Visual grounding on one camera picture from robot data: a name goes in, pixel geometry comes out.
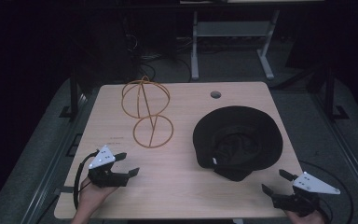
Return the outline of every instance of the orange wire sculpture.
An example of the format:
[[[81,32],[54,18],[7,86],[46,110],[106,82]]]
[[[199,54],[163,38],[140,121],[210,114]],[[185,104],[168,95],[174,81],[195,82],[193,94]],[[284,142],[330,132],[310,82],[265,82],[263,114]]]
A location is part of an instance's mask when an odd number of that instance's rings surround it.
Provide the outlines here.
[[[167,103],[162,107],[162,109],[159,110],[159,112],[155,113],[155,114],[152,114],[151,113],[151,110],[150,110],[150,106],[149,106],[149,103],[147,101],[147,96],[146,96],[146,90],[145,90],[145,85],[154,85],[156,87],[158,87],[159,89],[161,89],[165,95],[167,96]],[[129,111],[126,110],[125,106],[124,106],[124,99],[125,97],[127,96],[127,94],[133,90],[135,87],[138,87],[138,92],[137,92],[137,100],[136,100],[136,115],[133,115],[131,114]],[[141,113],[140,113],[140,98],[141,98],[141,92],[143,94],[143,97],[145,98],[145,105],[146,105],[146,109],[147,109],[147,115],[145,116],[141,116]],[[123,108],[123,111],[130,117],[133,117],[135,119],[139,119],[138,122],[135,124],[133,130],[132,130],[132,135],[133,135],[133,138],[135,140],[135,142],[137,144],[139,144],[140,146],[142,147],[147,147],[147,148],[154,148],[154,147],[161,147],[163,145],[165,145],[166,143],[168,143],[172,136],[173,136],[173,124],[172,122],[167,118],[167,117],[164,117],[162,115],[160,115],[160,113],[162,111],[165,110],[165,108],[167,108],[168,104],[170,103],[170,100],[171,100],[171,96],[170,96],[170,92],[168,91],[167,88],[165,88],[163,85],[161,84],[158,84],[156,82],[151,82],[149,80],[149,78],[147,76],[144,76],[142,77],[141,80],[135,80],[135,81],[132,81],[132,82],[129,82],[128,84],[126,84],[124,87],[123,87],[123,90],[121,92],[121,95],[122,95],[122,98],[121,98],[121,107]],[[165,140],[164,142],[162,142],[161,144],[155,144],[153,145],[153,137],[154,137],[154,134],[155,134],[155,131],[156,131],[156,127],[157,127],[157,120],[158,118],[163,118],[165,120],[167,120],[170,125],[171,125],[171,134],[170,136],[168,137],[167,140]],[[138,140],[138,138],[136,137],[136,129],[138,127],[138,125],[144,120],[144,119],[150,119],[150,124],[151,124],[151,127],[152,127],[152,130],[151,130],[151,136],[150,136],[150,140],[148,142],[148,145],[147,144],[143,144],[141,143],[141,141]]]

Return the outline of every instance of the hat brim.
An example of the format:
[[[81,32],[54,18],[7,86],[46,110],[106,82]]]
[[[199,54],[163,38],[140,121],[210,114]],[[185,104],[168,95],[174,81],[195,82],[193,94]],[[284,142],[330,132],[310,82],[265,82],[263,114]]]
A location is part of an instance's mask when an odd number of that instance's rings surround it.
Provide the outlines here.
[[[213,163],[215,134],[238,127],[245,129],[246,134],[250,134],[257,142],[257,154],[241,164]],[[193,144],[201,167],[214,168],[218,174],[239,181],[252,171],[266,169],[278,161],[282,155],[283,142],[272,117],[251,107],[234,105],[216,109],[203,117],[194,129]]]

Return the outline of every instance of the wire frame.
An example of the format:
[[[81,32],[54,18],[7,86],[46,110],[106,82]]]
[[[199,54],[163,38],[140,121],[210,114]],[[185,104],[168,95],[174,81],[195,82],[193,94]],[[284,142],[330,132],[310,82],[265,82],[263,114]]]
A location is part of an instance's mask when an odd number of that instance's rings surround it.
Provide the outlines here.
[[[153,86],[159,88],[167,96],[165,105],[163,105],[163,107],[158,112],[156,112],[154,114],[151,113],[150,104],[147,100],[147,94],[146,94],[146,89],[145,89],[146,85],[153,85]],[[137,91],[136,113],[135,114],[130,113],[124,106],[125,98],[126,98],[126,96],[128,96],[128,93],[131,91]],[[143,99],[145,100],[145,107],[146,107],[146,111],[147,111],[147,115],[142,115],[142,116],[141,116],[141,112],[140,112],[141,95],[143,95]],[[163,85],[161,85],[159,83],[151,82],[147,76],[144,76],[144,77],[142,77],[141,80],[135,80],[135,81],[132,81],[132,82],[129,82],[128,84],[126,84],[123,87],[121,96],[122,96],[121,107],[123,108],[123,111],[128,116],[135,118],[135,119],[139,119],[132,130],[132,136],[138,145],[140,145],[142,147],[147,147],[147,148],[155,148],[155,147],[161,147],[171,140],[171,138],[173,136],[173,124],[167,117],[160,115],[160,113],[162,113],[162,111],[164,111],[167,108],[167,106],[171,100],[170,92],[168,91],[168,89],[166,87],[164,87]],[[146,119],[150,120],[151,134],[150,134],[149,141],[147,143],[142,143],[142,141],[140,141],[139,138],[137,137],[136,131],[139,128],[140,123]],[[171,133],[168,135],[168,137],[165,141],[162,141],[162,143],[161,142],[154,143],[153,140],[155,137],[155,132],[157,130],[157,126],[158,126],[158,120],[161,120],[161,119],[166,120],[170,124]]]

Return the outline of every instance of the dark background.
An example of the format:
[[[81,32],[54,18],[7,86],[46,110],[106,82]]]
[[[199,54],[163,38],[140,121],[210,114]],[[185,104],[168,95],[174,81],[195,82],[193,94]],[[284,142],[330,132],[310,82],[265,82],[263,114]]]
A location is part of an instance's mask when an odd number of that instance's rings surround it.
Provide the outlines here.
[[[123,29],[121,15],[67,10],[76,4],[0,1],[0,189],[54,93],[69,76],[81,77],[77,81],[85,93],[101,83],[134,79],[127,38],[115,35]],[[145,42],[172,56],[167,46],[177,33],[188,32],[181,28],[189,22],[179,14],[154,11],[137,14],[131,25]],[[278,24],[275,37],[296,38],[288,65],[308,68],[326,63],[358,103],[358,1],[328,1],[298,22],[286,11]],[[160,32],[167,27],[169,32]]]

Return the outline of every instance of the table leg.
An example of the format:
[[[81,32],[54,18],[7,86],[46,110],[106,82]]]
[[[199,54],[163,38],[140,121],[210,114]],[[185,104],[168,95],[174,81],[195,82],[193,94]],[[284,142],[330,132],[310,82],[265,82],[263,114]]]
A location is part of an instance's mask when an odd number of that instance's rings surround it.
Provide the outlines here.
[[[195,11],[193,20],[193,50],[191,51],[191,78],[198,80],[199,77],[199,59],[197,57],[197,11]]]
[[[232,221],[235,224],[243,224],[243,219],[242,218],[234,218],[234,219],[232,219]]]
[[[269,50],[269,43],[271,42],[272,35],[274,34],[275,25],[279,16],[279,10],[275,10],[272,15],[271,21],[268,26],[266,34],[266,42],[262,49],[257,50],[258,58],[260,59],[261,65],[263,66],[264,73],[268,79],[273,79],[274,75],[272,74],[271,67],[269,66],[269,61],[267,60],[267,51]]]

